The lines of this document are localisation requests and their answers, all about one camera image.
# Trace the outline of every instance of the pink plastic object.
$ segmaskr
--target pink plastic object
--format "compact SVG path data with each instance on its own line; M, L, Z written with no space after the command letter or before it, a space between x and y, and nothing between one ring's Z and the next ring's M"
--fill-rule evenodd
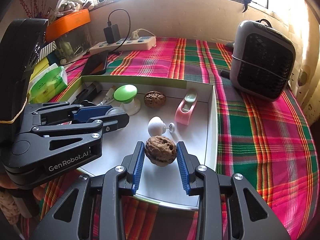
M192 112L193 112L193 109L196 106L196 103L197 103L197 100L195 100L192 103L192 106L190 107L190 110L185 112L182 109L188 103L187 103L187 101L185 99L183 99L182 102L180 103L180 105L178 106L178 109L176 111L176 115L174 117L174 120L176 122L179 122L179 123L182 123L182 124L185 124L185 125L189 125L189 122L190 122L190 119L191 119L191 116L192 116Z

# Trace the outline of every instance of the green knob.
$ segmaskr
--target green knob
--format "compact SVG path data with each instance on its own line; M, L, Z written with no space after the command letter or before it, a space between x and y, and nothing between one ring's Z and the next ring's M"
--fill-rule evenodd
M134 85L124 85L115 91L113 97L121 103L128 104L134 99L137 93L138 90Z

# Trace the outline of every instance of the gray fan heater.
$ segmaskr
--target gray fan heater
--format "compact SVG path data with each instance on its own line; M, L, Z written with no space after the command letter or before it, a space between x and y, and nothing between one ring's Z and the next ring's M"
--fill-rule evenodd
M255 21L239 24L230 80L234 87L268 101L277 100L291 76L296 52L277 30Z

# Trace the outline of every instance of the white power strip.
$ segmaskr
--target white power strip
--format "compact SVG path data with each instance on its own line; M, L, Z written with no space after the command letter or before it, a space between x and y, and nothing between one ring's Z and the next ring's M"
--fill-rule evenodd
M119 40L116 43L108 44L105 42L100 42L89 49L90 54L94 55L103 51L112 51L118 47L124 39ZM140 37L137 40L127 40L119 49L116 51L127 51L127 50L150 50L152 47L156 46L156 37Z

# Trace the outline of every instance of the human hand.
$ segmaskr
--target human hand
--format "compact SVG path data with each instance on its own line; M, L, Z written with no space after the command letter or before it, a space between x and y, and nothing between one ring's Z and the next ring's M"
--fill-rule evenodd
M33 195L37 200L41 200L44 197L44 188L46 184L42 184L39 187L36 187L32 190ZM17 185L13 183L13 181L9 178L6 173L0 174L0 187L7 189L16 189Z

